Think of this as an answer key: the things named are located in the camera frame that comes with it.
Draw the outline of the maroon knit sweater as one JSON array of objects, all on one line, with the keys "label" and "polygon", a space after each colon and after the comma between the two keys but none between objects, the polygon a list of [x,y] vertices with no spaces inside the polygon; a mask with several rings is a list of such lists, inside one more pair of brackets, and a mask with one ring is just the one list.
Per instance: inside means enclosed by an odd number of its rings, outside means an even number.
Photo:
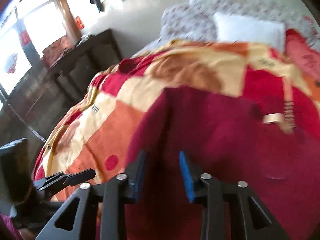
[{"label": "maroon knit sweater", "polygon": [[198,239],[202,208],[184,190],[179,153],[220,181],[248,182],[291,239],[319,224],[319,140],[262,123],[259,108],[190,87],[166,88],[143,116],[127,161],[146,152],[139,201],[126,207],[129,239]]}]

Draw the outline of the orange red patterned blanket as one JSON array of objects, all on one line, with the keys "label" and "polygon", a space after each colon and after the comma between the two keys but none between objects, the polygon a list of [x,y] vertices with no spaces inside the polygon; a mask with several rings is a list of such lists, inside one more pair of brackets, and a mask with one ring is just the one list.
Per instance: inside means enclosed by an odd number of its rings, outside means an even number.
[{"label": "orange red patterned blanket", "polygon": [[97,74],[52,131],[34,178],[91,168],[99,184],[123,172],[145,113],[164,89],[180,87],[249,100],[263,124],[285,134],[301,128],[319,140],[319,82],[289,56],[259,43],[173,40]]}]

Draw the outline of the dark wooden side table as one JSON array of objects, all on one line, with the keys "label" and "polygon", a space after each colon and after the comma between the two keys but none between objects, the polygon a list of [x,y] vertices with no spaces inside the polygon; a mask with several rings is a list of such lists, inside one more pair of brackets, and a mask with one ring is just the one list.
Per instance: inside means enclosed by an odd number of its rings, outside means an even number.
[{"label": "dark wooden side table", "polygon": [[80,81],[87,80],[87,67],[97,73],[109,67],[112,55],[118,61],[123,59],[111,29],[83,38],[65,49],[53,64],[39,57],[31,42],[24,46],[24,51],[31,60],[31,70],[21,86],[16,107],[28,121],[44,115],[50,107],[56,113],[65,113],[85,96],[88,82]]}]

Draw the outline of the red heart cushion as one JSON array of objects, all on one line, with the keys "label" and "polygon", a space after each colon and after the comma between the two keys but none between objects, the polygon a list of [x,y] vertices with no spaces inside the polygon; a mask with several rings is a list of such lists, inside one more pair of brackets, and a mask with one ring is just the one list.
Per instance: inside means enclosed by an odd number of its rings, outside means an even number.
[{"label": "red heart cushion", "polygon": [[285,52],[296,66],[319,82],[319,52],[295,29],[287,29]]}]

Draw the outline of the white pillow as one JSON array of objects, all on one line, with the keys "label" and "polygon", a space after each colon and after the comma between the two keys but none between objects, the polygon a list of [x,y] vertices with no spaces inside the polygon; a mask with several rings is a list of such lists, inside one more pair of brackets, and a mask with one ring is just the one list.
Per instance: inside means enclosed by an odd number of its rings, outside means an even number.
[{"label": "white pillow", "polygon": [[225,15],[217,12],[213,15],[220,42],[256,42],[264,43],[285,51],[285,24],[273,21],[257,20],[253,17]]}]

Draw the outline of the floral print quilt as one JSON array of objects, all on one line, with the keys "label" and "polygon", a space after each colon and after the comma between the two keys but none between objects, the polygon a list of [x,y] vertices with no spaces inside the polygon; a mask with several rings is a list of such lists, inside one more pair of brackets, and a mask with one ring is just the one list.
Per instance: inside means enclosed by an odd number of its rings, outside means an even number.
[{"label": "floral print quilt", "polygon": [[281,22],[288,29],[298,31],[312,49],[319,50],[319,34],[313,20],[279,0],[189,0],[165,9],[159,38],[137,54],[155,50],[175,38],[191,41],[216,40],[217,31],[213,21],[216,12]]}]

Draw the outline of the black item hanging on wall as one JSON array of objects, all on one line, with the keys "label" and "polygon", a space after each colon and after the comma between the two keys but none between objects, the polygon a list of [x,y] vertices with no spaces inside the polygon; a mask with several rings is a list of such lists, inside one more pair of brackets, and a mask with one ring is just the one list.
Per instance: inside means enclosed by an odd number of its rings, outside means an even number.
[{"label": "black item hanging on wall", "polygon": [[101,0],[90,0],[91,4],[95,4],[99,12],[103,12],[105,10],[105,7]]}]

